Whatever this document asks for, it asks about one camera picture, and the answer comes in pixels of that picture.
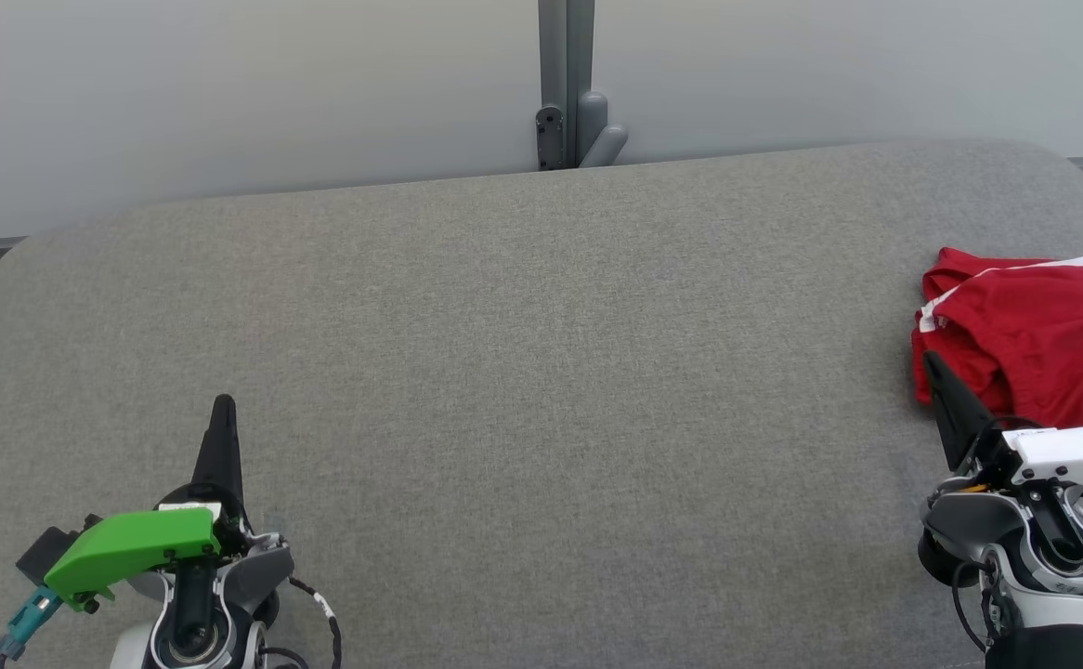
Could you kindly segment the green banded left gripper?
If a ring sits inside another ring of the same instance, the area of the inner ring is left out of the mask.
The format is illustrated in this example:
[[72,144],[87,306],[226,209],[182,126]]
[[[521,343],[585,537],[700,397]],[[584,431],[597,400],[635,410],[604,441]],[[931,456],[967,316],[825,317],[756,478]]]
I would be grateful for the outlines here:
[[229,514],[244,511],[239,428],[231,395],[218,395],[212,403],[190,498],[201,501],[114,514],[79,532],[45,570],[45,588],[79,612],[82,596],[112,600],[114,583],[203,558],[207,546],[218,558],[243,552],[250,524],[242,514]]

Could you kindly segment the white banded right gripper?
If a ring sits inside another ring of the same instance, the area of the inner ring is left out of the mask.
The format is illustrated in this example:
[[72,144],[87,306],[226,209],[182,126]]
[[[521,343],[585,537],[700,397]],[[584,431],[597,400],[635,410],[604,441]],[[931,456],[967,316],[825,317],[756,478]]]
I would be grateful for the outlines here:
[[[1005,429],[939,352],[922,355],[945,465],[987,486],[1056,481],[1083,486],[1083,427]],[[986,454],[980,450],[987,449]]]

